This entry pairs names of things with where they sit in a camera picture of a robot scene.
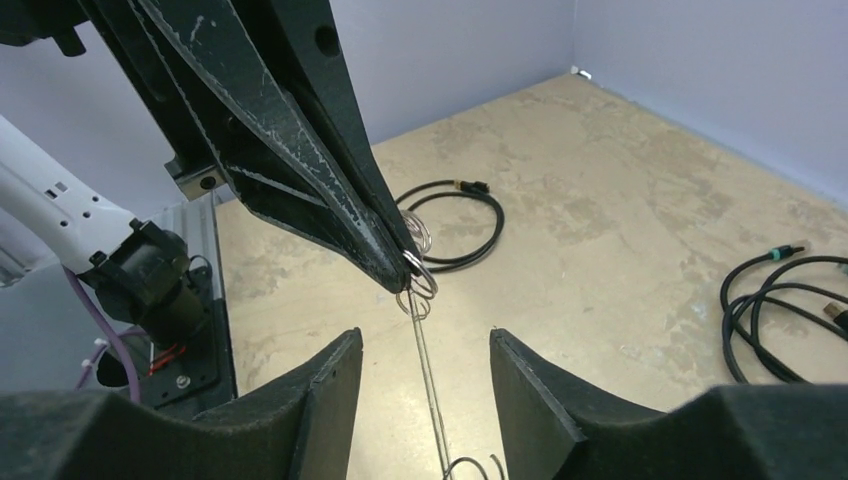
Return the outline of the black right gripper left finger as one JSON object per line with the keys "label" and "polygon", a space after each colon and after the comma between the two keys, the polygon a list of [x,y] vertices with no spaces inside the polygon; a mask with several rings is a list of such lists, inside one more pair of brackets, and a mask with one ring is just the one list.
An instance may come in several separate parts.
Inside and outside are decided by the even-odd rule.
{"label": "black right gripper left finger", "polygon": [[363,363],[359,329],[190,420],[107,391],[1,400],[5,479],[343,479]]}

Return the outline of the silver split keyring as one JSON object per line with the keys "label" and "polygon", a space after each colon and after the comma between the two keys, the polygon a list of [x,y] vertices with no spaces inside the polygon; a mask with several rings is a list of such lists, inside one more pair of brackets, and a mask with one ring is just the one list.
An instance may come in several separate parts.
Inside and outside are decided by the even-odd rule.
{"label": "silver split keyring", "polygon": [[402,255],[410,268],[410,291],[425,300],[433,300],[439,292],[433,274],[425,267],[422,260],[411,251],[404,250]]}

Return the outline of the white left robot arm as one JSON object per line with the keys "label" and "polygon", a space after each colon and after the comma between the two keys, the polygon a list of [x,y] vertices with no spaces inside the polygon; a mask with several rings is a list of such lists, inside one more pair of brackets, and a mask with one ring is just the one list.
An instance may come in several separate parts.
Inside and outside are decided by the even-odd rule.
{"label": "white left robot arm", "polygon": [[[5,1],[1,41],[84,52],[91,22],[175,151],[176,183],[217,177],[259,219],[334,251],[385,290],[416,248],[381,174],[327,1]],[[201,324],[186,243],[1,123],[1,205],[159,346]]]}

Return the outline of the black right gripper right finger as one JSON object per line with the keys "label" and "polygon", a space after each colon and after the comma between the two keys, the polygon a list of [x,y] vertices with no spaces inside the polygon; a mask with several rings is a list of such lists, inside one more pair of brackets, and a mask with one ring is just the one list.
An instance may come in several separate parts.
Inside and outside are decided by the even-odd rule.
{"label": "black right gripper right finger", "polygon": [[556,366],[505,329],[489,338],[513,479],[843,479],[843,385],[720,385],[670,412]]}

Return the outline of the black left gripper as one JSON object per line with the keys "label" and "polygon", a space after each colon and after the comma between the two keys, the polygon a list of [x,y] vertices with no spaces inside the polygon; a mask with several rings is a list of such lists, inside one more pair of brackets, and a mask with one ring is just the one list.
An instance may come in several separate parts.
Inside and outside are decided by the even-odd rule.
{"label": "black left gripper", "polygon": [[374,158],[328,1],[5,1],[1,42],[83,55],[90,24],[173,150],[257,218],[385,290],[417,251]]}

